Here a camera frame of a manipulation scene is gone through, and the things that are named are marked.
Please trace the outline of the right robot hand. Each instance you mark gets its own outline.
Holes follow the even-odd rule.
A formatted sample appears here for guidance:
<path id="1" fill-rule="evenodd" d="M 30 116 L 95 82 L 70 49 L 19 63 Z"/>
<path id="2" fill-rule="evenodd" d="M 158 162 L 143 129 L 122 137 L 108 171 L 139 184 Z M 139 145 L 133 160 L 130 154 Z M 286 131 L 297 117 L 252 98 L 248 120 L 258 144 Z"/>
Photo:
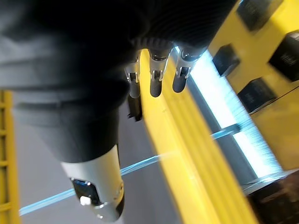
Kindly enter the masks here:
<path id="1" fill-rule="evenodd" d="M 14 119 L 37 132 L 78 200 L 104 222 L 124 208 L 119 107 L 136 92 L 125 72 L 142 49 L 160 64 L 206 50 L 233 0 L 3 0 L 0 88 L 19 101 Z"/>

